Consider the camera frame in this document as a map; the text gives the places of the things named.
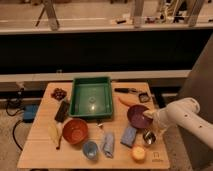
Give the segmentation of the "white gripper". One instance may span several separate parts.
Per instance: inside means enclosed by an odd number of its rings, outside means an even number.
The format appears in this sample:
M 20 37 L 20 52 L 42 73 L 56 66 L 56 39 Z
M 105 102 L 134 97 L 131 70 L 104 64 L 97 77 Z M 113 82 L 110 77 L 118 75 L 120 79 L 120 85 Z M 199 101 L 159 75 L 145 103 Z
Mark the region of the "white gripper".
M 166 128 L 166 124 L 164 123 L 164 111 L 162 109 L 159 110 L 146 110 L 143 112 L 143 114 L 150 118 L 153 119 L 153 126 L 157 130 L 163 130 Z

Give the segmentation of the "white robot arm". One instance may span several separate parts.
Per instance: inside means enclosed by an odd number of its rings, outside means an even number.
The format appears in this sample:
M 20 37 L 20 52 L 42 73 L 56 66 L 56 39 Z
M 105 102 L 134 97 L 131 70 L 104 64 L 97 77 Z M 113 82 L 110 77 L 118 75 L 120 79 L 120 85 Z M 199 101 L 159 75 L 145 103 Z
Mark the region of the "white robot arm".
M 146 110 L 144 115 L 153 120 L 158 132 L 165 132 L 176 124 L 213 149 L 213 124 L 201 118 L 199 112 L 198 101 L 188 97 L 173 101 L 161 109 Z

